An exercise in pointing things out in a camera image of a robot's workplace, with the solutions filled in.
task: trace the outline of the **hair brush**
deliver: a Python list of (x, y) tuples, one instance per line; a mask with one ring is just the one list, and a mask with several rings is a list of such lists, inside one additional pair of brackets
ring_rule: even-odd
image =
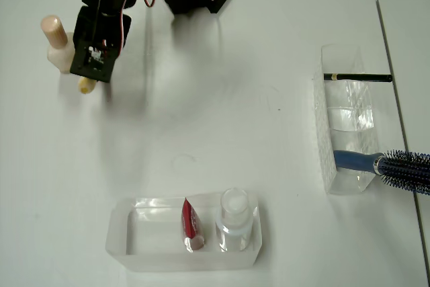
[(385, 184), (430, 195), (430, 155), (389, 151), (365, 155), (354, 151), (333, 151), (336, 167), (381, 175)]

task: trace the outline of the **brush bristles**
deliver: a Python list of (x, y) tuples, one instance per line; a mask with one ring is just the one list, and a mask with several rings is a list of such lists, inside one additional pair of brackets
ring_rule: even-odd
[(380, 168), (390, 186), (430, 195), (430, 155), (389, 151)]

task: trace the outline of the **white bottle cap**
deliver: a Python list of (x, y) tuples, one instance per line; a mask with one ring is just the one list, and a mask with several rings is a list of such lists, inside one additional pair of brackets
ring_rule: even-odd
[(226, 227), (240, 227), (248, 222), (248, 194), (238, 188), (226, 190), (221, 196), (221, 218)]
[(49, 44), (51, 44), (53, 48), (63, 48), (66, 46), (67, 35), (58, 16), (46, 16), (44, 19), (42, 19), (40, 27), (45, 33)]

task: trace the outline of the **blue brush handle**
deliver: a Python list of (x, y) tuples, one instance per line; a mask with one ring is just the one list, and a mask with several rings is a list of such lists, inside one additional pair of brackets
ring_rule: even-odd
[(347, 169), (354, 169), (356, 171), (369, 171), (375, 174), (374, 161), (382, 153), (376, 153), (373, 155), (365, 155), (356, 153), (355, 151), (333, 151), (335, 154), (336, 167), (342, 167)]

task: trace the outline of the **white table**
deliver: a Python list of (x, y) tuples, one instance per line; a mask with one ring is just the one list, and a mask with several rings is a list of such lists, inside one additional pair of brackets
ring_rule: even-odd
[[(410, 151), (430, 153), (430, 0), (378, 0)], [(418, 195), (425, 241), (430, 197)]]
[[(374, 181), (327, 196), (312, 76), (323, 44), (389, 73), (374, 0), (231, 0), (173, 15), (141, 0), (112, 77), (80, 95), (39, 21), (80, 0), (0, 0), (0, 285), (426, 286), (413, 195)], [(372, 88), (382, 150), (403, 148), (391, 84)], [(237, 272), (133, 274), (104, 250), (130, 196), (259, 192), (263, 248)]]

